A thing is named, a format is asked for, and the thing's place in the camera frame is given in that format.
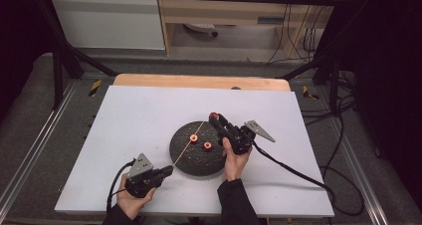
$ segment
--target white cabinet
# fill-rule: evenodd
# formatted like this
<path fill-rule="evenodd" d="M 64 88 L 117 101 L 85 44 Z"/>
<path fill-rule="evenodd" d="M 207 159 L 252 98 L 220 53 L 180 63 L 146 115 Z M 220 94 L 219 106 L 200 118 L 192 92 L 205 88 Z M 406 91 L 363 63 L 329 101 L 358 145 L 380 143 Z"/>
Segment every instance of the white cabinet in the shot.
<path fill-rule="evenodd" d="M 53 0 L 78 48 L 164 50 L 157 0 Z"/>

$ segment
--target person's left hand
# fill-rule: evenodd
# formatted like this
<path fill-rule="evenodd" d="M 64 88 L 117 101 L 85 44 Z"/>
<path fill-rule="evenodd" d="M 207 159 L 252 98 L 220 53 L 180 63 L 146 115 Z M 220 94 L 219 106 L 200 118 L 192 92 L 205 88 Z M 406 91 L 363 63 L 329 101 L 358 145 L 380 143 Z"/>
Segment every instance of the person's left hand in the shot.
<path fill-rule="evenodd" d="M 126 179 L 127 179 L 127 174 L 125 173 L 121 176 L 120 187 L 118 188 L 118 190 L 124 189 L 124 185 L 126 184 Z M 146 194 L 144 198 L 133 197 L 126 190 L 124 190 L 117 194 L 117 205 L 127 215 L 127 217 L 133 220 L 139 213 L 139 210 L 147 202 L 152 200 L 152 196 L 154 195 L 155 190 L 156 188 L 152 188 L 151 190 L 149 190 L 149 192 Z"/>

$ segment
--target orange ring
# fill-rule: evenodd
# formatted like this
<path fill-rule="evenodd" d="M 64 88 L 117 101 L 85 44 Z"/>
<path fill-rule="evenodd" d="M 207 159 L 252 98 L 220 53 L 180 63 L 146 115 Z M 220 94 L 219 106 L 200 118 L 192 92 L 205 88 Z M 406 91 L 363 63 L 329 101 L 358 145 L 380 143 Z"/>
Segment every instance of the orange ring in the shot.
<path fill-rule="evenodd" d="M 190 142 L 191 143 L 196 143 L 198 141 L 198 135 L 191 134 L 190 137 L 189 137 L 189 139 L 190 139 Z"/>
<path fill-rule="evenodd" d="M 212 150 L 212 144 L 210 142 L 204 142 L 203 148 L 205 151 L 211 151 Z"/>

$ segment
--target person's right hand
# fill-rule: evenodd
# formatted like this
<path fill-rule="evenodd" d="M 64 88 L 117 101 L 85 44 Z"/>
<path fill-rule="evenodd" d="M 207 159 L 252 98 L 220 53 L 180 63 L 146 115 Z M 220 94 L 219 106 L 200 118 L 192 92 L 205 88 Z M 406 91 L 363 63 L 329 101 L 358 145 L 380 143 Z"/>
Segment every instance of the person's right hand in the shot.
<path fill-rule="evenodd" d="M 246 162 L 248 162 L 249 155 L 252 151 L 252 147 L 249 148 L 248 152 L 241 155 L 237 155 L 233 152 L 232 144 L 230 143 L 230 140 L 226 137 L 223 138 L 223 146 L 223 155 L 227 155 L 226 164 L 224 166 L 225 169 L 223 174 L 223 181 L 226 179 L 228 181 L 238 179 L 242 175 L 242 171 L 246 165 Z"/>

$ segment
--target wrist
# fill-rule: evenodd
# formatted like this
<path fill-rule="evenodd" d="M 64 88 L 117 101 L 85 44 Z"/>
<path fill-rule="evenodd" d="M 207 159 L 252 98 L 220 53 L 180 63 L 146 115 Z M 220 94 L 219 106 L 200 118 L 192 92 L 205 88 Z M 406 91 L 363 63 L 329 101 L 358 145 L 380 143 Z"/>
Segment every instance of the wrist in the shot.
<path fill-rule="evenodd" d="M 240 178 L 240 175 L 225 174 L 224 178 L 227 179 L 230 182 L 230 181 L 233 181 L 233 180 Z"/>
<path fill-rule="evenodd" d="M 130 218 L 130 220 L 133 220 L 138 215 L 141 208 L 141 207 L 137 208 L 133 206 L 126 206 L 120 203 L 117 203 L 117 205 L 120 207 L 121 211 L 123 211 L 123 213 L 126 214 L 128 218 Z"/>

